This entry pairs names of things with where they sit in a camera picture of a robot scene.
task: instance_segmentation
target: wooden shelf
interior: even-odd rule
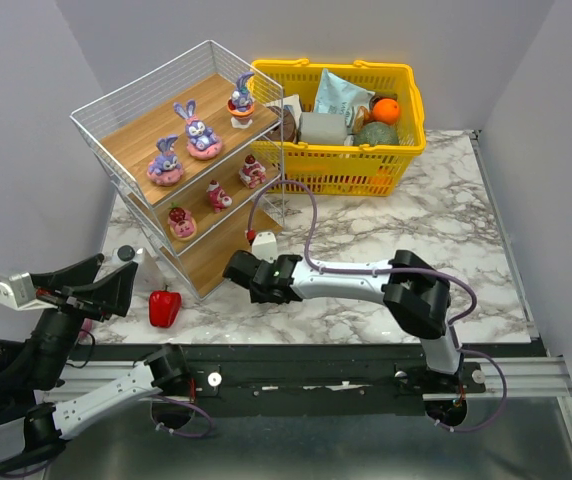
[[[253,190],[246,188],[246,185],[244,185],[239,179],[239,169],[244,163],[246,155],[249,153],[251,153],[250,148],[243,149],[233,158],[215,168],[213,172],[208,175],[204,175],[204,177],[197,180],[190,186],[190,188],[186,189],[185,192],[181,192],[173,197],[172,201],[162,203],[160,206],[155,208],[155,215],[157,216],[159,223],[164,228],[164,233],[171,240],[175,252],[180,254],[186,250],[188,246],[199,241],[213,225],[224,218],[233,209],[248,200],[260,188],[257,187]],[[262,165],[266,167],[267,182],[272,181],[279,175],[279,170],[276,167],[267,161],[262,161],[263,159],[260,156],[255,156],[260,162],[262,162]],[[208,195],[206,194],[206,188],[213,179],[216,179],[224,191],[233,199],[233,205],[219,213],[215,213],[215,210],[208,199]],[[152,218],[150,210],[148,210],[134,194],[131,193],[129,198],[139,207],[144,215],[149,217],[153,223],[155,223],[155,219]],[[195,222],[197,222],[197,235],[190,242],[177,240],[170,233],[168,213],[172,208],[171,205],[175,203],[178,206],[189,210],[195,218]]]
[[[146,200],[151,205],[158,206],[169,195],[182,189],[192,179],[199,176],[204,169],[221,162],[231,151],[249,142],[279,121],[275,113],[256,103],[252,117],[253,123],[247,129],[233,128],[226,104],[234,88],[235,86],[222,76],[211,75],[104,137],[101,143],[137,180]],[[197,116],[207,126],[212,127],[224,142],[224,148],[212,160],[196,160],[188,154],[185,148],[187,139],[184,127],[186,123],[175,113],[173,103],[179,102],[186,105],[191,98],[197,101]],[[148,179],[146,171],[148,164],[159,153],[155,146],[157,140],[173,133],[179,135],[179,139],[175,142],[175,152],[185,173],[178,184],[172,187],[161,187]]]
[[[201,297],[224,281],[222,274],[233,253],[237,250],[250,250],[244,234],[249,213],[250,204],[247,204],[230,215],[201,241],[199,248],[191,248],[182,254],[181,264],[162,247],[162,253],[190,278]],[[257,231],[271,230],[279,233],[282,230],[282,227],[261,209],[256,211],[253,225]]]

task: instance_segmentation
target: gray wall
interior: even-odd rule
[[[572,377],[572,0],[557,0],[481,136],[542,337]]]
[[[100,94],[52,0],[0,2],[0,272],[99,248],[110,184],[68,115]],[[38,315],[0,306],[0,336],[25,338]]]
[[[480,128],[553,1],[57,3],[106,92],[212,38],[248,61],[408,63],[428,128]]]

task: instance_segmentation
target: purple bunny figurine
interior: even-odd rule
[[[255,75],[253,72],[246,72],[242,73],[237,79],[237,82],[235,83],[237,88],[230,96],[229,108],[231,110],[237,111],[238,113],[245,113],[253,108],[253,97],[246,86],[248,80],[253,75]]]
[[[184,174],[184,168],[177,160],[173,144],[178,135],[169,135],[157,140],[157,149],[160,154],[148,164],[146,175],[157,185],[169,187],[176,184]]]
[[[204,125],[197,115],[195,100],[186,102],[186,110],[181,104],[175,102],[175,113],[186,120],[186,135],[188,144],[186,148],[192,157],[198,160],[209,160],[217,155],[222,149],[221,139],[215,135],[211,127]]]

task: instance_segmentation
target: green fruit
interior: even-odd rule
[[[394,127],[382,122],[373,122],[355,134],[353,145],[363,145],[367,143],[371,147],[375,145],[399,145],[399,138]]]

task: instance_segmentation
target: red bell pepper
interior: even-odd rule
[[[182,296],[177,292],[157,290],[148,297],[148,318],[153,327],[168,328],[174,322],[182,306]]]

